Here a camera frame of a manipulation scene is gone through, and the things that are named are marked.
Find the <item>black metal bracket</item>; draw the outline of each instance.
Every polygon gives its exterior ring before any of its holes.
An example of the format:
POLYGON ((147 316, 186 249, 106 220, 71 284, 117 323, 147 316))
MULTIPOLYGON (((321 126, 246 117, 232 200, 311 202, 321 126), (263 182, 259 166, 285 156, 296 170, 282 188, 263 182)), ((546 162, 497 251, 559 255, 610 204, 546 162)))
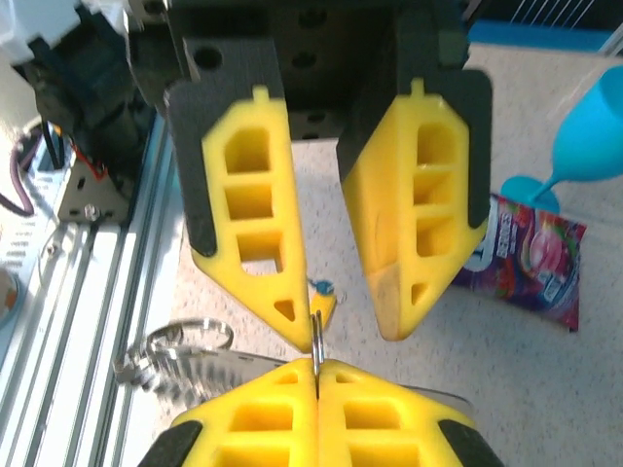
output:
MULTIPOLYGON (((76 13, 80 23, 75 28, 53 45, 34 38, 29 43, 34 57, 15 69, 33 87, 43 120, 59 126, 91 165, 105 167, 108 176, 101 183, 93 180, 90 193, 101 193, 93 195, 95 199, 114 200, 101 206, 98 222, 120 224, 131 212, 132 192, 127 190, 140 175, 154 112, 130 74, 124 38, 102 13, 94 14, 82 4, 76 13), (108 193, 111 187, 118 193, 108 193)), ((90 216, 83 216, 82 208, 80 214, 70 214, 85 204, 84 192, 71 190, 85 177, 89 179, 81 172, 68 186, 58 213, 61 220, 88 222, 90 216)))
POLYGON ((393 99, 423 78, 470 127, 469 224, 486 220, 492 89, 484 73, 462 70, 468 40, 456 0, 161 3, 137 8, 128 59, 143 95, 170 122, 190 242, 204 256, 216 252, 216 239, 200 142, 255 85, 283 89, 293 141, 340 138, 344 178, 393 99))

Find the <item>yellow 3d-printed part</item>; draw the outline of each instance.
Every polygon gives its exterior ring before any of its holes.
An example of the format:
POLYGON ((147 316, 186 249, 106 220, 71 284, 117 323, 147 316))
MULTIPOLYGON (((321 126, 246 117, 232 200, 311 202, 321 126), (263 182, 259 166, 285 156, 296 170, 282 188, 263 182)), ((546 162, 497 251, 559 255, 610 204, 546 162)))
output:
POLYGON ((333 311, 338 304, 338 298, 335 294, 322 295, 319 292, 313 294, 310 303, 310 313, 316 314, 320 311, 320 317, 322 319, 322 329, 326 328, 333 316, 333 311))
POLYGON ((474 426, 338 361, 322 365, 317 400, 312 360, 301 359, 183 413, 173 426, 202 425, 182 467, 460 467, 442 420, 474 426))
POLYGON ((382 336, 407 338, 483 238, 468 224, 469 129, 415 80, 342 184, 382 336))
POLYGON ((305 247, 285 101, 256 88, 202 142, 218 250, 196 265, 304 352, 312 343, 305 247), (247 265, 271 262, 259 274, 247 265))
POLYGON ((320 374, 322 467, 460 467, 441 420, 473 428, 462 413, 335 360, 320 374))
POLYGON ((175 419, 202 431, 183 467, 316 467, 312 360, 300 359, 175 419))

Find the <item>white motor housing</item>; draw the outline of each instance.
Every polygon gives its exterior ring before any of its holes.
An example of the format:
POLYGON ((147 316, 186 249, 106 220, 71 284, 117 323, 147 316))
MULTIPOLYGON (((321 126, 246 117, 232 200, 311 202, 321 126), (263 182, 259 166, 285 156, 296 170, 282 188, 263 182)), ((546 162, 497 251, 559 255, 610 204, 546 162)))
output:
MULTIPOLYGON (((0 0, 0 53, 11 64, 19 64, 33 58, 28 44, 37 37, 53 48, 80 23, 75 10, 80 3, 80 0, 0 0)), ((123 0, 84 3, 92 11, 101 10, 118 31, 123 29, 123 0)))

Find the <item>key ring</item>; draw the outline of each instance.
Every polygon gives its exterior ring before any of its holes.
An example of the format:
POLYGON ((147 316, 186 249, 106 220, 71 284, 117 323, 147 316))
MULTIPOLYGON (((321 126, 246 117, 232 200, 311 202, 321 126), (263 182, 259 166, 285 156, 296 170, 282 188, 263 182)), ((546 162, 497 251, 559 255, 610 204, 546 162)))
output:
POLYGON ((154 361, 144 352, 143 343, 133 345, 113 361, 113 372, 118 383, 143 386, 157 372, 154 361))
POLYGON ((313 361, 313 377, 315 379, 315 395, 320 392, 320 365, 324 363, 324 339, 322 336, 322 313, 317 311, 311 316, 311 360, 313 361))
POLYGON ((345 291, 336 291, 335 285, 329 280, 313 280, 308 277, 308 283, 322 296, 335 295, 337 305, 342 305, 347 300, 347 293, 345 291))
POLYGON ((172 322, 147 336, 145 346, 149 353, 165 355, 174 360, 181 357, 197 355, 212 350, 229 350, 234 342, 234 330, 225 321, 215 318, 186 319, 172 322), (217 345, 197 346, 182 345, 184 330, 199 329, 200 331, 213 331, 220 337, 225 337, 223 343, 217 345))

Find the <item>candy wrapper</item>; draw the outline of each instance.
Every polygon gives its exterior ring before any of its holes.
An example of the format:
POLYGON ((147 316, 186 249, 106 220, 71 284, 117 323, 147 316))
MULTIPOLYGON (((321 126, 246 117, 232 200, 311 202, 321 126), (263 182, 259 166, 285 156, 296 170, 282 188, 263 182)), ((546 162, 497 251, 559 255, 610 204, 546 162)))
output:
POLYGON ((487 235, 453 281, 577 331, 586 226, 491 196, 487 235))

